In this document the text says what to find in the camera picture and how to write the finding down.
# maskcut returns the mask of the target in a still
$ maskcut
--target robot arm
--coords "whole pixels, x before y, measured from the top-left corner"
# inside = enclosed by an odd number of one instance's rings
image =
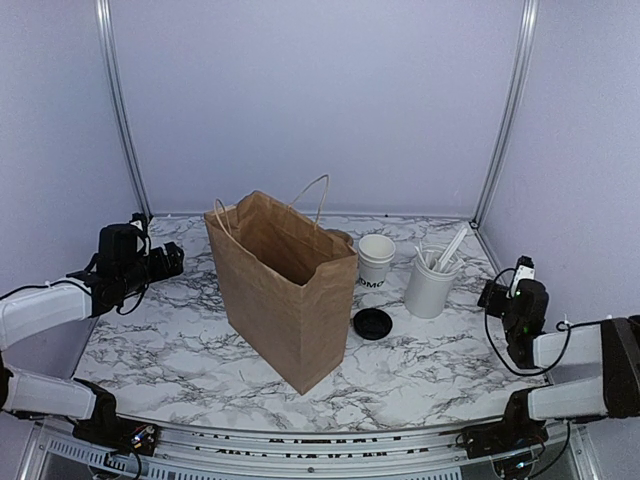
[[[51,284],[20,288],[0,299],[0,352],[62,323],[97,317],[126,299],[144,295],[148,285],[183,271],[184,252],[171,242],[151,249],[146,218],[100,232],[98,253],[79,272]],[[64,380],[3,365],[0,407],[18,416],[54,414],[79,420],[74,435],[112,446],[136,426],[119,419],[112,394],[84,380]]]
[[[502,320],[511,360],[526,370],[594,365],[599,374],[573,382],[514,392],[502,420],[463,429],[470,458],[531,446],[548,435],[545,422],[579,423],[640,415],[640,318],[607,318],[542,331],[549,296],[534,280],[533,262],[518,261],[509,287],[487,282],[478,305]]]

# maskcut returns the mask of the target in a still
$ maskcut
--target metal pole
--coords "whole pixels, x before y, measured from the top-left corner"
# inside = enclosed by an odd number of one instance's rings
[[[502,171],[513,121],[522,97],[527,70],[529,68],[537,16],[538,0],[525,0],[507,103],[502,116],[498,138],[493,148],[489,171],[487,172],[487,177],[472,220],[472,225],[475,228],[478,228],[482,224],[489,211],[498,184],[498,177]]]
[[[100,31],[100,40],[102,43],[102,51],[104,54],[105,66],[107,69],[107,77],[109,80],[109,88],[111,91],[111,101],[113,103],[116,122],[118,124],[118,133],[122,148],[127,162],[127,169],[133,185],[133,192],[138,202],[138,207],[148,219],[151,219],[151,207],[149,198],[142,181],[140,166],[138,164],[138,156],[133,145],[131,130],[129,129],[129,121],[124,104],[122,87],[120,84],[120,72],[118,70],[118,61],[116,56],[116,45],[113,36],[113,27],[111,25],[111,8],[109,0],[96,0],[96,13],[98,17],[98,29]]]

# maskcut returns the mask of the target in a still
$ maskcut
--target black motor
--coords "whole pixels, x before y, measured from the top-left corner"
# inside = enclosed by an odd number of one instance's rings
[[[144,295],[151,283],[183,272],[184,251],[174,242],[151,249],[144,215],[135,214],[131,222],[114,224],[100,231],[98,253],[84,270],[70,273],[91,289],[92,312],[96,317],[124,300]]]

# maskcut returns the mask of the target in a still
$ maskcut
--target white paper cup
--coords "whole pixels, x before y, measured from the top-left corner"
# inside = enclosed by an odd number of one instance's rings
[[[424,250],[437,251],[437,256],[442,254],[446,248],[446,245],[436,244],[424,246]],[[456,262],[458,258],[458,255],[454,253],[451,261]],[[440,315],[460,270],[462,268],[449,273],[434,272],[425,268],[422,262],[416,258],[409,284],[404,293],[404,305],[407,310],[420,318],[435,318]]]
[[[396,244],[389,237],[365,235],[358,242],[358,283],[367,288],[379,288],[391,268]]]

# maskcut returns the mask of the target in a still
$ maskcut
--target marble countertop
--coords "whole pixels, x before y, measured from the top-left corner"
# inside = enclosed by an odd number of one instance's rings
[[[154,245],[175,241],[185,272],[152,285],[129,316],[103,316],[76,370],[112,392],[123,415],[151,421],[264,431],[363,431],[449,424],[501,415],[511,392],[542,380],[518,378],[485,338],[476,302],[494,272],[475,234],[445,311],[433,320],[403,305],[418,239],[449,242],[460,221],[327,216],[325,228],[357,239],[390,236],[397,253],[379,290],[357,286],[353,311],[384,309],[390,335],[371,342],[350,329],[343,363],[300,396],[231,328],[201,217],[152,221]],[[500,348],[500,323],[492,321]]]

